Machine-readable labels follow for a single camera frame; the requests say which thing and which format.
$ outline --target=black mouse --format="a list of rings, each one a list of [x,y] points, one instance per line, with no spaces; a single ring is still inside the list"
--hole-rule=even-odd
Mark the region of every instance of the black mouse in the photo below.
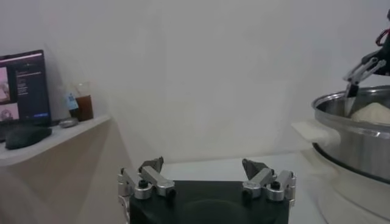
[[[20,149],[35,143],[50,136],[52,130],[44,127],[17,127],[10,131],[5,137],[5,147],[7,149]]]

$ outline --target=screen display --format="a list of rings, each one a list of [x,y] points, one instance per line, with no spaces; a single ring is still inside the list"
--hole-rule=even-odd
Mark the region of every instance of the screen display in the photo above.
[[[50,119],[43,51],[0,58],[0,122]]]

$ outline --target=white pot handle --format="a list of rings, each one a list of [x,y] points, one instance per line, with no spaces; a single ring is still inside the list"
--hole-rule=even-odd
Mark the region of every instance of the white pot handle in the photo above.
[[[291,126],[309,143],[318,143],[321,147],[340,145],[341,138],[338,131],[316,120],[296,122]]]

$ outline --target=wall shelf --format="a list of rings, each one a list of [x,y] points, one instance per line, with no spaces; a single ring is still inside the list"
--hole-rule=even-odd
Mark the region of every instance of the wall shelf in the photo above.
[[[34,145],[17,150],[7,150],[5,148],[5,143],[2,143],[0,144],[0,166],[10,166],[31,159],[109,120],[109,115],[103,115],[89,121],[81,122],[77,126],[71,128],[63,129],[59,126],[55,126],[52,127],[52,135],[46,139]]]

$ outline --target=dough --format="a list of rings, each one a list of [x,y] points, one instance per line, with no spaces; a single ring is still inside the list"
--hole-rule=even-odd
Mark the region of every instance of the dough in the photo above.
[[[390,109],[380,103],[371,103],[352,115],[354,121],[366,121],[390,125]]]

